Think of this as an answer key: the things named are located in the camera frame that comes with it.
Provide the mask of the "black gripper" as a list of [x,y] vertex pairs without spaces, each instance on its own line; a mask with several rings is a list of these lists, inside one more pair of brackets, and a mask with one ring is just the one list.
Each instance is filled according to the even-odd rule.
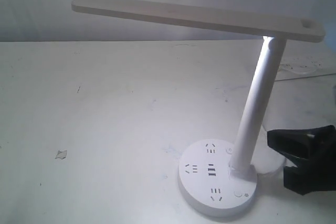
[[335,191],[335,127],[333,125],[303,130],[271,130],[268,147],[295,165],[315,163],[314,170],[298,167],[283,169],[283,186],[300,195]]

